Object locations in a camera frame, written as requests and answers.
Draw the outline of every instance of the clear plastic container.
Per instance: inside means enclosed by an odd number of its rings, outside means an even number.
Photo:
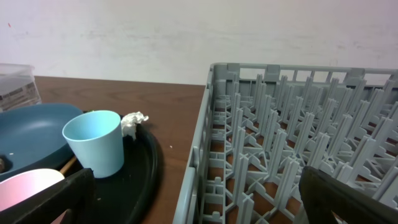
[[[41,102],[30,65],[0,63],[0,112]]]

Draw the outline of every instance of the blue bowl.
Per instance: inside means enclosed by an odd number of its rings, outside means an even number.
[[[64,103],[27,106],[0,113],[0,181],[31,169],[59,168],[73,155],[62,128],[83,112]]]

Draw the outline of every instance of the wooden handle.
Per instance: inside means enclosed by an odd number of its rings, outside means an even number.
[[[62,167],[62,169],[60,170],[60,173],[62,175],[64,175],[69,168],[75,163],[75,161],[77,160],[76,156],[73,156],[65,165],[64,167]]]

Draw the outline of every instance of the wooden table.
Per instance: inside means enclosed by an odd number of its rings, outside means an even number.
[[[143,223],[172,223],[205,86],[36,77],[44,103],[82,110],[141,111],[164,157],[163,179]]]

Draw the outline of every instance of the gray plastic dish rack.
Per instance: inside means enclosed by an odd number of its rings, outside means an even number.
[[[255,80],[240,78],[245,68],[265,72]],[[286,71],[292,73],[289,81],[282,75]],[[301,73],[308,74],[303,82],[297,78]],[[342,81],[336,73],[343,74]],[[368,74],[388,79],[367,85]],[[323,82],[317,81],[320,75]],[[173,223],[225,224],[236,207],[236,223],[268,223],[277,212],[293,223],[308,223],[302,204],[295,215],[286,208],[292,197],[302,202],[298,184],[304,166],[397,208],[396,80],[398,70],[388,69],[213,64]],[[223,150],[212,151],[213,142]],[[222,169],[222,175],[208,179],[212,168]],[[234,179],[232,191],[226,187],[229,179]],[[266,182],[278,186],[274,196]],[[254,192],[274,208],[258,214]],[[208,203],[222,206],[222,213],[205,213]]]

